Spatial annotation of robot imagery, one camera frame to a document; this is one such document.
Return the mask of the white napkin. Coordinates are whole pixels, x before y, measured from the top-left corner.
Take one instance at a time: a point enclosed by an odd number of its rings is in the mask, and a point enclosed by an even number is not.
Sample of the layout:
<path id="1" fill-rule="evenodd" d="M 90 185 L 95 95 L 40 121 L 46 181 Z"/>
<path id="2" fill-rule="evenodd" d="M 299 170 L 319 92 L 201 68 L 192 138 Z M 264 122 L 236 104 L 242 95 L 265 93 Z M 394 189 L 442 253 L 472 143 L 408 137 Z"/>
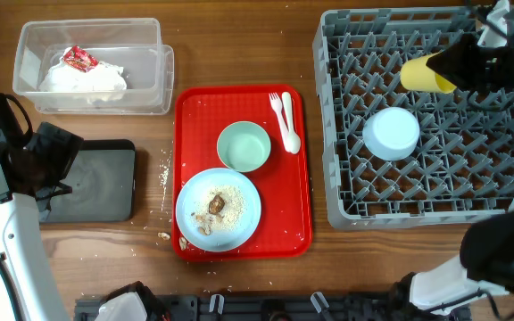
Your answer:
<path id="1" fill-rule="evenodd" d="M 88 103 L 96 101 L 116 101 L 123 96 L 121 91 L 128 89 L 122 77 L 124 68 L 107 62 L 99 62 L 88 72 L 77 70 L 65 62 L 51 67 L 38 86 L 41 92 L 89 93 Z"/>

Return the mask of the yellow cup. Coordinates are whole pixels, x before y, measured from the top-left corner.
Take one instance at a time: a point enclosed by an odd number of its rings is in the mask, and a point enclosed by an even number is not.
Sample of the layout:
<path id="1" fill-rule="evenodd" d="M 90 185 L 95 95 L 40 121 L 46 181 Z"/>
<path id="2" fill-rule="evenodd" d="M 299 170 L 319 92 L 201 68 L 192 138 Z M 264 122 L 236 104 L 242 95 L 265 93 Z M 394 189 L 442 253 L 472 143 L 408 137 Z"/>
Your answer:
<path id="1" fill-rule="evenodd" d="M 434 53 L 406 61 L 400 71 L 401 83 L 410 91 L 452 93 L 456 86 L 427 66 Z"/>

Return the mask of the red snack wrapper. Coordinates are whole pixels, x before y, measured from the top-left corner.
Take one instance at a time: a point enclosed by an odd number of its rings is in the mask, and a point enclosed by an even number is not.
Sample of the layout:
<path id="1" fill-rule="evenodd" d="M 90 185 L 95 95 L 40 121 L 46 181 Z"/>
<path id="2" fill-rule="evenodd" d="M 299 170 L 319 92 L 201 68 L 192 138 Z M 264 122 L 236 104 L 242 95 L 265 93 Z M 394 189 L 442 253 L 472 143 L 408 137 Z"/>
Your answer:
<path id="1" fill-rule="evenodd" d="M 63 55 L 62 60 L 67 65 L 81 72 L 89 72 L 99 64 L 99 61 L 94 56 L 77 45 L 68 49 Z"/>

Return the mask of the green bowl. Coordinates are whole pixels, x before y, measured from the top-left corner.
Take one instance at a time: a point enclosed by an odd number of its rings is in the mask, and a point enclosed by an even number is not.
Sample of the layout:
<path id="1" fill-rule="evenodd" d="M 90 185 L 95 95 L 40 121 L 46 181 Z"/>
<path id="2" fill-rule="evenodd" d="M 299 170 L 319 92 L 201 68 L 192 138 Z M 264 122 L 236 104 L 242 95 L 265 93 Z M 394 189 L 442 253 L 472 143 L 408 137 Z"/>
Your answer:
<path id="1" fill-rule="evenodd" d="M 269 158 L 271 141 L 264 128 L 250 121 L 225 127 L 217 140 L 217 154 L 223 165 L 248 173 L 260 168 Z"/>

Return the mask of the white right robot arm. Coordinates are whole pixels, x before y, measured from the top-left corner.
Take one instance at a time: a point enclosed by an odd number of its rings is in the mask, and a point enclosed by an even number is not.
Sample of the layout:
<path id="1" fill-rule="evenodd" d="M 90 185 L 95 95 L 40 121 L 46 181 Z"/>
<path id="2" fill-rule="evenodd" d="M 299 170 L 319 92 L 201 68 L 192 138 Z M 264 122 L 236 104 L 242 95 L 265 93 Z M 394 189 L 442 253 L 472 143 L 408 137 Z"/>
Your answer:
<path id="1" fill-rule="evenodd" d="M 427 58 L 425 66 L 464 90 L 514 89 L 514 35 L 506 40 L 505 46 L 486 47 L 464 36 Z M 468 229 L 458 256 L 394 284 L 387 312 L 432 319 L 473 300 L 508 293 L 514 293 L 514 198 L 507 213 Z"/>

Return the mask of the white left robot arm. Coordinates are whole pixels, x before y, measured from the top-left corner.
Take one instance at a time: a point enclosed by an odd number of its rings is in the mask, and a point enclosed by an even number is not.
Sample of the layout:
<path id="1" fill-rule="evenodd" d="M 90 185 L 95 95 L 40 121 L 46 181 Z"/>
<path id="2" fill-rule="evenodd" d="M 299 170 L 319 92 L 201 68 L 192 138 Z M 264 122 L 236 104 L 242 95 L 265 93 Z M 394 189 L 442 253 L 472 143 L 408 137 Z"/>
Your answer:
<path id="1" fill-rule="evenodd" d="M 83 138 L 40 124 L 22 147 L 0 142 L 0 320 L 67 320 L 39 227 Z"/>

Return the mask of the light blue bowl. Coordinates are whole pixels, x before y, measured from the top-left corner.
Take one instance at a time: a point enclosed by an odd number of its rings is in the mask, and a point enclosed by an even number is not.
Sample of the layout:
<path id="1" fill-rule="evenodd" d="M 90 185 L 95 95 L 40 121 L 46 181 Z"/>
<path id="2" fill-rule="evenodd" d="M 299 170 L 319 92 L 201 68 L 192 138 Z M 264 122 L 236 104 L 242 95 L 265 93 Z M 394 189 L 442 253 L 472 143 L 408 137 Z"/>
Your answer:
<path id="1" fill-rule="evenodd" d="M 416 149 L 420 128 L 416 117 L 399 107 L 389 107 L 371 116 L 362 130 L 368 150 L 383 161 L 398 161 Z"/>

